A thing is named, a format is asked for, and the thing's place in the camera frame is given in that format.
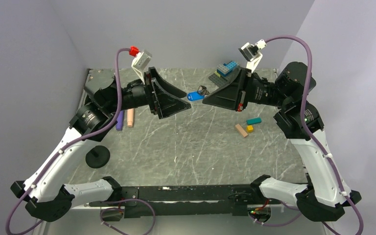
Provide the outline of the wooden rectangular block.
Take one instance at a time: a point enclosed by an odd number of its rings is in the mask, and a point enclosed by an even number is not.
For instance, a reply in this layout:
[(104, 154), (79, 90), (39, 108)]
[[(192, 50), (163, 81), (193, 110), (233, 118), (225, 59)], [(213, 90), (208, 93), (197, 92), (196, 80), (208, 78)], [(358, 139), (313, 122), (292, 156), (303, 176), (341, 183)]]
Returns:
[(240, 125), (240, 124), (236, 124), (235, 125), (235, 129), (239, 132), (239, 134), (245, 138), (248, 136), (248, 133), (245, 129), (243, 129), (243, 127)]

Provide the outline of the yellow cube block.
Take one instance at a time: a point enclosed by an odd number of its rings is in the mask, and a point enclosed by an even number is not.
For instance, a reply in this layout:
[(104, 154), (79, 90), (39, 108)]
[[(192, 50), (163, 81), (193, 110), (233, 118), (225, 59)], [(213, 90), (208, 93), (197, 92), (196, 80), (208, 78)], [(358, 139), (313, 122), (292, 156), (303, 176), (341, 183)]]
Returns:
[(252, 132), (254, 131), (253, 126), (252, 126), (252, 125), (247, 125), (247, 127), (246, 127), (246, 131), (247, 131), (248, 133), (252, 133)]

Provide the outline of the pink microphone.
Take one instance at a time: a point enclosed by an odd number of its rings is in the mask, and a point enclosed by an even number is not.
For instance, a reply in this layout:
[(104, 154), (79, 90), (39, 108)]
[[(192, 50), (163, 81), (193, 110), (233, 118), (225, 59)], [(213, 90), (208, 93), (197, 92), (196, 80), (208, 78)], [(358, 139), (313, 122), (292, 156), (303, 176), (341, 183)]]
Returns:
[(135, 114), (135, 109), (128, 109), (127, 110), (127, 126), (128, 127), (133, 127), (134, 126), (134, 114)]

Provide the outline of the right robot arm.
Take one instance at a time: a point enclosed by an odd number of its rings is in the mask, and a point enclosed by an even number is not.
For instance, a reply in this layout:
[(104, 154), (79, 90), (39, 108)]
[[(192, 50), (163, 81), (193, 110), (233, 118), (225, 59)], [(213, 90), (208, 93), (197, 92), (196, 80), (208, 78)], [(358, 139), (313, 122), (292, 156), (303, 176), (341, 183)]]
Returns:
[(302, 62), (289, 63), (274, 82), (239, 68), (233, 78), (202, 102), (237, 112), (249, 103), (276, 107), (274, 120), (297, 149), (308, 182), (294, 184), (262, 175), (250, 184), (251, 199), (259, 204), (266, 199), (291, 204), (314, 222), (336, 221), (344, 215), (345, 207), (361, 200), (361, 195), (336, 178), (324, 123), (318, 110), (303, 100), (306, 74), (307, 65)]

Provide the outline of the lego brick build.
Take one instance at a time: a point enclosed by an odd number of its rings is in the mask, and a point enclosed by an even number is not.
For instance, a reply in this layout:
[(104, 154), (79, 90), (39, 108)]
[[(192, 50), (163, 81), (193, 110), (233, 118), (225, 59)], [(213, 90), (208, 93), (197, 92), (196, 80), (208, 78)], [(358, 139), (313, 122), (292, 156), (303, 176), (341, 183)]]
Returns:
[(230, 75), (239, 66), (238, 62), (230, 61), (228, 63), (219, 64), (216, 67), (216, 71), (213, 72), (208, 79), (214, 83), (216, 86), (221, 87), (229, 81)]

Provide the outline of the teal block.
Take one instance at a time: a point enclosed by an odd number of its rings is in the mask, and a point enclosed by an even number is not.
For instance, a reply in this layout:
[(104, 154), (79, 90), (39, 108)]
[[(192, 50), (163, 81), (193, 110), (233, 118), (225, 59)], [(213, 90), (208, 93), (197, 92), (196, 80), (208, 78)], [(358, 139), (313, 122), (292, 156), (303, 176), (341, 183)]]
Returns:
[(262, 119), (260, 117), (251, 118), (246, 120), (247, 125), (254, 125), (254, 124), (260, 124), (262, 122)]

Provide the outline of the black microphone stand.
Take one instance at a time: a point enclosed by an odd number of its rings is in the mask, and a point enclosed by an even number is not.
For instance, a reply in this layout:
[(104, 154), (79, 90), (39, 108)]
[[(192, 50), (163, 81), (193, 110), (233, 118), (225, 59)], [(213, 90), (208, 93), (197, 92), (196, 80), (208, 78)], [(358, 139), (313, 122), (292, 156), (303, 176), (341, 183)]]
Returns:
[(93, 169), (104, 167), (110, 160), (110, 151), (107, 147), (98, 145), (92, 148), (85, 157), (87, 166)]

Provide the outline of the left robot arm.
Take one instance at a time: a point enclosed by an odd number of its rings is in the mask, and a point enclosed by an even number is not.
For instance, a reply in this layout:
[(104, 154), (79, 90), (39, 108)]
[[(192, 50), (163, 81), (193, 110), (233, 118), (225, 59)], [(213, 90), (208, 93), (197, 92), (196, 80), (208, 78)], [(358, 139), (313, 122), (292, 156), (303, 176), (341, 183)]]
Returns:
[(69, 172), (100, 142), (116, 124), (117, 107), (123, 110), (148, 106), (151, 113), (163, 119), (187, 110), (186, 93), (165, 81), (155, 67), (141, 78), (122, 87), (115, 77), (91, 79), (84, 88), (86, 103), (77, 110), (53, 153), (27, 180), (15, 181), (12, 192), (25, 201), (27, 212), (37, 219), (53, 222), (71, 208), (104, 201), (116, 205), (122, 198), (122, 187), (112, 177), (69, 185)]

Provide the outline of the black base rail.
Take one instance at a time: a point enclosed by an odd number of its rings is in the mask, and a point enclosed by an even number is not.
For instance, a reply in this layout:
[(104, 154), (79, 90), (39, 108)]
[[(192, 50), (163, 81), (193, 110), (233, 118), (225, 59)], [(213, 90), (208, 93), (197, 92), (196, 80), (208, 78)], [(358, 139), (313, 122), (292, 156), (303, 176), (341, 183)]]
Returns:
[(123, 187), (125, 218), (166, 215), (230, 214), (247, 216), (266, 204), (248, 184)]

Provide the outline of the blue key tag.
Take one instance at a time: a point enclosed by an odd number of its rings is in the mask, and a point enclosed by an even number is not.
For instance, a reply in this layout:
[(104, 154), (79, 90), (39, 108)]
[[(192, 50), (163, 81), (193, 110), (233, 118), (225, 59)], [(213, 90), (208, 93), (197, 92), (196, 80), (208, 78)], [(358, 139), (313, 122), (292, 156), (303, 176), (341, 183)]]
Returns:
[(191, 102), (202, 100), (205, 98), (205, 95), (199, 94), (197, 91), (187, 94), (187, 99)]

